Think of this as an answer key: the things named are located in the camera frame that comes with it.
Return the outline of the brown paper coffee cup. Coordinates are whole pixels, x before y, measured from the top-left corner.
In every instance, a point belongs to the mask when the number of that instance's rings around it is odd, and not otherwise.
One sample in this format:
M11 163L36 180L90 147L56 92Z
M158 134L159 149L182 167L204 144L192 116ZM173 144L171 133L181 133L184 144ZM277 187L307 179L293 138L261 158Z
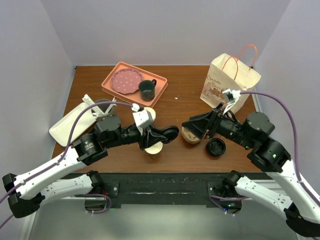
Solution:
M160 141L148 148L145 148L144 151L148 154L150 158L154 159L159 156L162 149L163 149L163 143Z

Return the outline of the black plastic cup lid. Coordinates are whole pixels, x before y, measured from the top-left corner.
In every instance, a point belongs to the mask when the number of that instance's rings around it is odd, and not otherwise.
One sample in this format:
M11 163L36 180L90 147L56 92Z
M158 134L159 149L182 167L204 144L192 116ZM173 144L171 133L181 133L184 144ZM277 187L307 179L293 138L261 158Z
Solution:
M161 142L163 144L169 144L177 138L177 136L179 135L179 131L179 128L175 125L163 128L160 131L160 134L165 137L165 140L162 140Z

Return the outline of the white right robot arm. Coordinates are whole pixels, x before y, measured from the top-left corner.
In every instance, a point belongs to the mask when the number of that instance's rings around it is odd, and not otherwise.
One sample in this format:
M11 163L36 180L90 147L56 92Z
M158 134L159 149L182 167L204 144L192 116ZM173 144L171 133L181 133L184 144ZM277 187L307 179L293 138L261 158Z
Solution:
M275 126L262 112L250 113L239 122L231 108L244 91L227 89L225 103L212 111L195 115L182 126L199 139L219 134L248 150L248 159L271 177L283 190L274 192L235 170L222 180L209 199L218 206L222 201L252 199L278 213L296 234L312 239L320 237L320 196L299 170L298 155L290 155L271 133Z

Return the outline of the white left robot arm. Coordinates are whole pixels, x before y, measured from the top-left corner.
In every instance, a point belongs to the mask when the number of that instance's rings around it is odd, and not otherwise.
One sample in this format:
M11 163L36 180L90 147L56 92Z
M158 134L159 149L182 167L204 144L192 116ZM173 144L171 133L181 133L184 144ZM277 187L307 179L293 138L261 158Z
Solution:
M54 159L24 174L3 176L13 216L26 217L40 206L65 197L102 196L105 184L97 171L73 179L64 176L107 157L110 148L137 143L145 150L157 143L168 144L179 134L179 128L174 125L163 129L153 126L152 116L145 109L133 113L133 117L133 124L122 127L118 116L107 116Z

